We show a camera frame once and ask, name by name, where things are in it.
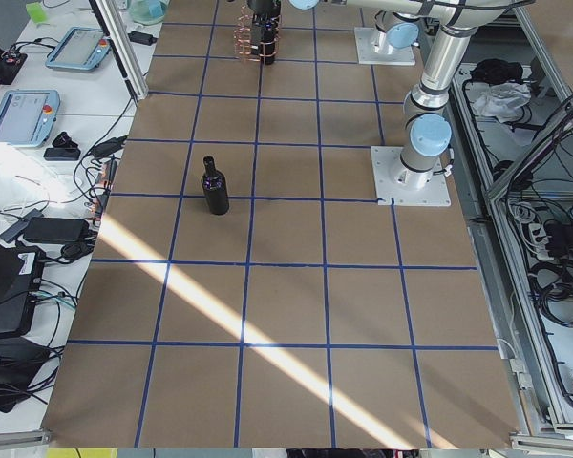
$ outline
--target yellow object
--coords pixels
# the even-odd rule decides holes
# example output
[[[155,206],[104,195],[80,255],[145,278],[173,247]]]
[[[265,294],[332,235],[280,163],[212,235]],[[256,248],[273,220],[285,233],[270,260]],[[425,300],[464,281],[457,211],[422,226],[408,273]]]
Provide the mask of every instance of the yellow object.
[[[46,458],[117,458],[116,448],[49,448]]]
[[[47,22],[47,13],[42,9],[40,2],[33,2],[26,4],[26,11],[34,24],[41,24]]]

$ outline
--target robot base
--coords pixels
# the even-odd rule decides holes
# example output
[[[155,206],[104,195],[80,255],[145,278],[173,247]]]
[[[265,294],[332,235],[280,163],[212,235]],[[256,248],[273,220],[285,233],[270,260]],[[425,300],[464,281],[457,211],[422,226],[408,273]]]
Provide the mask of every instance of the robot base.
[[[375,180],[375,194],[379,205],[395,205],[404,207],[449,207],[450,195],[444,175],[433,175],[427,185],[417,191],[404,189],[389,177],[391,163],[399,160],[401,150],[397,146],[372,146],[371,166]],[[435,170],[441,170],[441,162],[437,160]]]
[[[354,38],[356,41],[356,51],[359,56],[359,64],[379,64],[379,65],[415,65],[414,52],[412,47],[394,50],[391,54],[381,54],[373,50],[371,39],[375,29],[366,27],[355,27]]]

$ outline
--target bottle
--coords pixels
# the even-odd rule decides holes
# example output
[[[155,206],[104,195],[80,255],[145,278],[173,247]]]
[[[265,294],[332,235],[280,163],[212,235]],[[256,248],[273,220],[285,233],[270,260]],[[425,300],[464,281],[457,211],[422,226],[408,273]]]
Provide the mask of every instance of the bottle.
[[[203,159],[206,169],[202,176],[202,189],[206,197],[206,203],[210,213],[224,215],[229,210],[229,196],[227,195],[227,182],[223,175],[214,165],[214,158],[206,156]]]

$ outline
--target blue joint cap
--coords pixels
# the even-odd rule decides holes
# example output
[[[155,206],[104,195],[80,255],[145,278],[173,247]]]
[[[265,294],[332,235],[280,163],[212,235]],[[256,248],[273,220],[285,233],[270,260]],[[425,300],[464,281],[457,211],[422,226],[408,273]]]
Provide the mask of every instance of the blue joint cap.
[[[407,48],[418,38],[418,26],[411,22],[397,24],[387,31],[387,38],[394,48]]]
[[[439,114],[425,114],[414,121],[410,130],[412,146],[423,156],[435,157],[448,148],[452,128]]]
[[[314,8],[320,0],[289,0],[290,4],[299,10],[310,10]]]

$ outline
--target tiled surface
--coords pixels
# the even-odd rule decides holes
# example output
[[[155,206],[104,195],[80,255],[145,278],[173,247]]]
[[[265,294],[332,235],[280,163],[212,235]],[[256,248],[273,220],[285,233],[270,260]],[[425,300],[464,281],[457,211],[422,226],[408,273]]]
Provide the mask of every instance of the tiled surface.
[[[403,143],[420,64],[355,65],[373,11],[284,2],[259,69],[232,53],[244,3],[172,2],[107,211],[124,230],[101,231],[45,426],[62,447],[503,448],[454,190],[448,209],[375,202],[369,147]]]

